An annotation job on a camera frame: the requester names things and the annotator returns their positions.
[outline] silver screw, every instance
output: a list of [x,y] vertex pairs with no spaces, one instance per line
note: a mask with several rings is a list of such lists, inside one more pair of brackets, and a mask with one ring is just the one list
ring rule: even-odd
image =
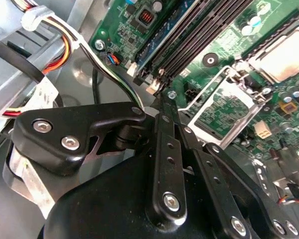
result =
[[167,116],[162,116],[162,119],[163,119],[165,122],[169,123],[169,118],[168,118]]
[[61,140],[63,147],[69,150],[77,150],[80,147],[80,142],[73,136],[66,136]]
[[175,91],[170,91],[167,95],[171,100],[174,100],[177,96]]
[[263,95],[267,95],[267,94],[269,94],[271,91],[272,91],[271,88],[269,88],[269,87],[265,87],[265,88],[263,88],[263,90],[262,90],[261,92],[263,93]]
[[281,226],[281,224],[278,221],[274,220],[273,223],[275,228],[280,232],[280,234],[286,234],[285,229],[283,228],[283,226]]
[[103,51],[105,49],[105,43],[104,41],[100,40],[100,39],[97,39],[95,41],[95,48],[98,50],[98,51]]
[[219,149],[216,146],[213,145],[212,148],[216,153],[219,153]]
[[247,234],[244,224],[237,217],[231,218],[231,225],[243,237]]
[[190,129],[190,127],[185,127],[185,129],[184,129],[187,133],[191,133],[191,129]]
[[173,212],[177,212],[179,210],[179,201],[178,199],[170,193],[164,195],[164,203]]
[[50,123],[44,120],[39,120],[33,123],[33,128],[40,133],[48,133],[52,130]]
[[263,158],[263,154],[262,153],[257,153],[256,154],[256,159],[262,159]]
[[137,107],[132,107],[132,111],[135,114],[137,114],[137,115],[141,115],[142,114],[142,111],[139,108],[137,108]]
[[298,236],[299,233],[298,233],[297,229],[294,227],[294,225],[292,225],[291,222],[289,222],[289,221],[286,221],[286,223],[287,223],[287,227],[289,228],[289,230],[290,230],[293,234],[295,234],[296,236]]

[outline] white wire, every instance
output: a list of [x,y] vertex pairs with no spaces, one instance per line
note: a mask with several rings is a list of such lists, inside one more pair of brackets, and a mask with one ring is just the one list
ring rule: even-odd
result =
[[[71,27],[69,24],[67,24],[65,21],[63,21],[61,18],[59,18],[58,16],[54,15],[51,18],[55,19],[57,22],[59,22],[61,25],[65,26],[67,28],[68,31],[71,32],[71,34],[73,36],[75,36],[75,38],[77,38],[77,42],[79,44],[81,44],[83,46],[83,48],[91,55],[91,57],[93,58],[93,60],[104,70],[106,71],[110,76],[112,76],[115,80],[121,82],[122,84],[125,85],[126,88],[129,89],[129,86],[125,84],[124,81],[122,81],[115,73],[113,73],[111,70],[109,70],[104,64],[103,62],[98,58],[98,56],[94,53],[94,51],[91,49],[91,47],[89,46],[89,44],[85,41],[85,39],[83,38],[83,36],[78,33],[73,27]],[[141,98],[139,97],[139,95],[133,90],[132,93],[136,96],[136,98],[138,99],[138,102],[140,104],[140,107],[142,109],[144,109],[144,105],[143,102],[141,100]]]

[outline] white connector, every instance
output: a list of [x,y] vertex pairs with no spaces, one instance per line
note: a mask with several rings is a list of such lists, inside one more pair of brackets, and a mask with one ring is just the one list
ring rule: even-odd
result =
[[263,120],[254,124],[254,128],[256,135],[258,135],[262,139],[268,138],[272,135],[269,126]]

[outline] black metal arm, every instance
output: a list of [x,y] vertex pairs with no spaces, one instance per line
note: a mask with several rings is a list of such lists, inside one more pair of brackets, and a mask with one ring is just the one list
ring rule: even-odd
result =
[[[215,144],[200,145],[173,101],[161,98],[159,111],[154,119],[114,103],[16,119],[15,149],[51,174],[73,175],[98,154],[136,150],[58,200],[45,239],[299,239],[299,228],[234,160]],[[35,128],[38,121],[48,125]]]

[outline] cpu socket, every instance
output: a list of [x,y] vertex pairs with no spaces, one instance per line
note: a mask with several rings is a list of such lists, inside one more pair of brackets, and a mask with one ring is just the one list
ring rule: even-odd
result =
[[271,36],[248,62],[272,84],[299,74],[299,20]]

